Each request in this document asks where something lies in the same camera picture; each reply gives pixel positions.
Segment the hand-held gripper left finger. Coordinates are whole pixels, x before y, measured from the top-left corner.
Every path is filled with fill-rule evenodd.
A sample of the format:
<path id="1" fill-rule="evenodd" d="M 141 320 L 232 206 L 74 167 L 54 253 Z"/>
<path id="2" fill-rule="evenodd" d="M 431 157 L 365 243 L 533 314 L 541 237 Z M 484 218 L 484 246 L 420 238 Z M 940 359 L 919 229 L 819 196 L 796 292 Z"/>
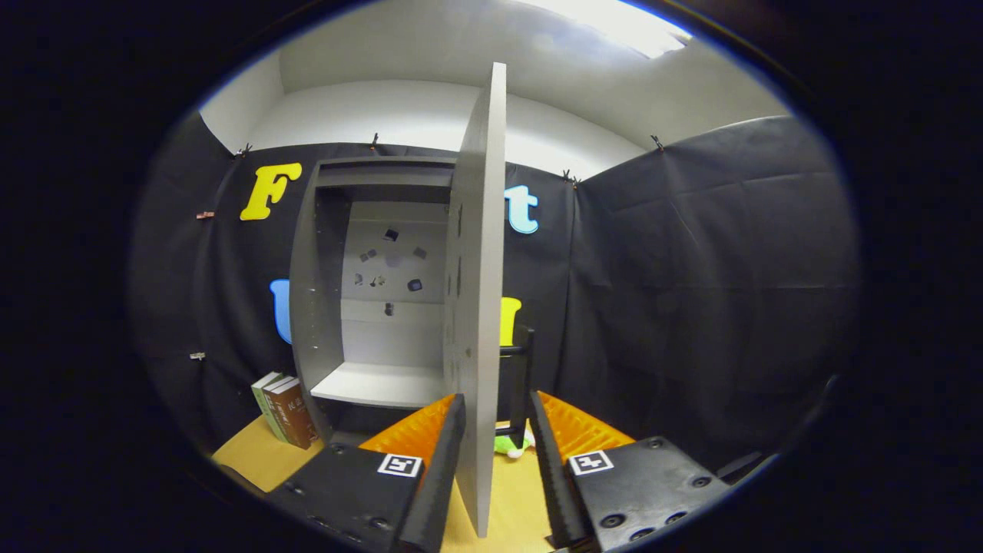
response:
<path id="1" fill-rule="evenodd" d="M 464 433 L 452 393 L 361 445 L 327 445 L 267 499 L 348 552 L 439 552 Z"/>

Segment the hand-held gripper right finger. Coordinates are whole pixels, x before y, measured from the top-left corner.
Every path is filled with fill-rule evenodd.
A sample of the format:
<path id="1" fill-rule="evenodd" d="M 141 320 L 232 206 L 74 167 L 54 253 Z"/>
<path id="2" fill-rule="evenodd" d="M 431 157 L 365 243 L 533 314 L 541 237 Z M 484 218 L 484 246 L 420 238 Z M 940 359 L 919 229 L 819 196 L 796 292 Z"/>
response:
<path id="1" fill-rule="evenodd" d="M 730 486 L 663 436 L 635 440 L 531 392 L 551 542 L 558 552 L 626 552 L 716 507 Z"/>

